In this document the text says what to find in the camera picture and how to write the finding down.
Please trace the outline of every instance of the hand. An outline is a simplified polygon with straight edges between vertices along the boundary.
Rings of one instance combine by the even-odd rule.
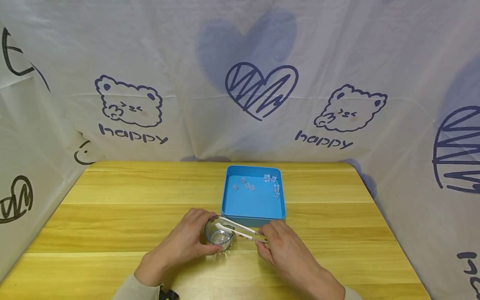
[[[256,241],[258,254],[282,278],[315,300],[344,300],[345,288],[321,267],[300,237],[281,220],[263,225],[259,230],[268,240]]]
[[[138,281],[147,286],[157,287],[168,269],[222,250],[221,246],[200,243],[200,232],[208,220],[216,215],[195,208],[187,212],[170,234],[155,249],[144,255],[135,271]]]

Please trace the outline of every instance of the plastic tongs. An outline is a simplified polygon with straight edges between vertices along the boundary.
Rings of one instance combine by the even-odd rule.
[[[222,216],[218,218],[218,223],[216,223],[215,226],[220,230],[228,232],[229,234],[235,234],[247,240],[257,240],[265,244],[268,243],[266,237],[263,234],[260,234],[251,228],[235,223],[232,220],[229,220]]]

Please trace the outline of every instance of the beige sleeve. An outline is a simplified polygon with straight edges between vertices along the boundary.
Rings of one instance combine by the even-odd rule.
[[[160,287],[149,287],[140,283],[132,274],[125,279],[112,300],[158,300]]]
[[[356,291],[345,287],[345,300],[362,300],[362,298]]]

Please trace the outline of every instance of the white backdrop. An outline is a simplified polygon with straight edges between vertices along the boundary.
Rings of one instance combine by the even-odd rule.
[[[346,161],[430,295],[480,299],[479,1],[0,5],[0,277],[93,161]]]

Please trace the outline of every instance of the glass cup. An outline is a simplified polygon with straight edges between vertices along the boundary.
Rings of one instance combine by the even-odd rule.
[[[217,216],[208,220],[207,224],[205,224],[205,237],[210,244],[221,246],[225,251],[230,247],[233,234],[218,229],[215,225],[217,223],[220,223]]]

